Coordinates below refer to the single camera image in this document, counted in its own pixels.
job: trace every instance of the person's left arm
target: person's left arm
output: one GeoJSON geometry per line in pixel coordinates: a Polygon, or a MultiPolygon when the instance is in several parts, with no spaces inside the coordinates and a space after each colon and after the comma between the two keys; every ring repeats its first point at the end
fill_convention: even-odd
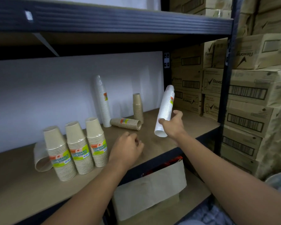
{"type": "Polygon", "coordinates": [[[109,162],[101,173],[42,225],[99,224],[116,187],[136,162],[143,147],[136,133],[125,132],[116,140],[109,162]]]}

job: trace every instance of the stack of beige cups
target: stack of beige cups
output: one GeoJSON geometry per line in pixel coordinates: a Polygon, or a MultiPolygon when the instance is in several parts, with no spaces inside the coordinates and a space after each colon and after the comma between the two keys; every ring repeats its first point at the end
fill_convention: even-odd
{"type": "Polygon", "coordinates": [[[51,163],[61,181],[67,181],[77,174],[74,161],[71,157],[64,136],[57,126],[50,126],[43,130],[46,150],[51,163]]]}
{"type": "Polygon", "coordinates": [[[103,167],[108,163],[107,145],[104,132],[99,120],[90,117],[85,120],[86,137],[90,144],[90,150],[96,167],[103,167]]]}
{"type": "Polygon", "coordinates": [[[141,121],[129,118],[113,118],[110,121],[111,125],[130,129],[130,130],[140,130],[141,129],[141,121]]]}
{"type": "Polygon", "coordinates": [[[139,93],[133,94],[133,114],[134,119],[140,120],[143,124],[143,103],[139,93]]]}
{"type": "Polygon", "coordinates": [[[78,121],[66,124],[67,142],[78,173],[89,173],[94,168],[86,137],[78,121]]]}

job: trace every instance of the stack of cups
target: stack of cups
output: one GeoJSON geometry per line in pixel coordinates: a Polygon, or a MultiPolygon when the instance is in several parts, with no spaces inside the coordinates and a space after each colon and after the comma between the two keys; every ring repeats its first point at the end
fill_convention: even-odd
{"type": "Polygon", "coordinates": [[[43,130],[49,159],[61,181],[67,181],[77,174],[64,136],[57,126],[50,126],[43,130]]]}
{"type": "Polygon", "coordinates": [[[143,103],[139,93],[133,94],[133,114],[134,119],[140,120],[143,124],[143,103]]]}
{"type": "Polygon", "coordinates": [[[97,100],[99,102],[99,108],[102,116],[103,126],[110,127],[111,117],[110,117],[110,111],[108,105],[107,92],[99,75],[96,76],[95,82],[96,82],[95,85],[96,85],[97,100]]]}
{"type": "Polygon", "coordinates": [[[89,173],[94,168],[86,137],[78,121],[66,124],[67,142],[78,173],[89,173]]]}
{"type": "Polygon", "coordinates": [[[174,86],[168,85],[165,89],[165,92],[162,97],[161,105],[159,108],[157,121],[155,125],[154,134],[160,137],[167,137],[168,135],[165,133],[161,124],[159,124],[158,119],[164,118],[165,120],[169,121],[171,119],[172,108],[174,103],[174,86]]]}
{"type": "Polygon", "coordinates": [[[107,145],[104,132],[99,120],[90,117],[85,120],[86,137],[90,144],[90,150],[96,167],[103,167],[108,163],[107,145]]]}
{"type": "Polygon", "coordinates": [[[111,125],[115,125],[117,127],[130,129],[130,130],[140,130],[141,129],[141,121],[129,118],[113,118],[110,121],[111,125]]]}

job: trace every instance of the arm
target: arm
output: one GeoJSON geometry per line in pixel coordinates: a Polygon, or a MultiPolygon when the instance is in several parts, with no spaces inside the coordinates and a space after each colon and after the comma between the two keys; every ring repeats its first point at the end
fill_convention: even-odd
{"type": "Polygon", "coordinates": [[[210,191],[237,225],[281,224],[281,193],[220,158],[184,130],[182,112],[160,119],[210,191]]]}
{"type": "Polygon", "coordinates": [[[88,185],[50,216],[43,225],[99,224],[121,179],[141,155],[144,144],[136,133],[120,136],[112,147],[109,162],[88,185]]]}

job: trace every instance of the shelf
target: shelf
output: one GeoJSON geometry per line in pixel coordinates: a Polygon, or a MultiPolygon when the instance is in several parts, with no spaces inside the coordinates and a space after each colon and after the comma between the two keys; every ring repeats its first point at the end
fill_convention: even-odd
{"type": "MultiPolygon", "coordinates": [[[[203,139],[219,127],[213,119],[188,111],[183,113],[185,129],[194,138],[203,139]]],[[[137,132],[145,144],[139,160],[124,177],[126,182],[182,153],[173,140],[154,135],[157,115],[158,109],[144,112],[145,123],[140,131],[103,128],[109,152],[116,138],[125,131],[137,132]]],[[[95,168],[89,174],[76,175],[69,181],[61,182],[53,169],[47,172],[34,169],[33,147],[28,145],[0,153],[0,224],[16,223],[68,199],[102,170],[95,168]]]]}
{"type": "Polygon", "coordinates": [[[207,186],[185,169],[187,186],[177,196],[160,202],[139,214],[119,222],[119,225],[173,225],[211,195],[207,186]]]}
{"type": "Polygon", "coordinates": [[[24,53],[26,46],[36,51],[19,58],[50,56],[32,33],[41,33],[60,56],[68,56],[170,49],[224,38],[231,29],[232,19],[55,0],[0,0],[0,60],[17,58],[4,52],[24,53]]]}

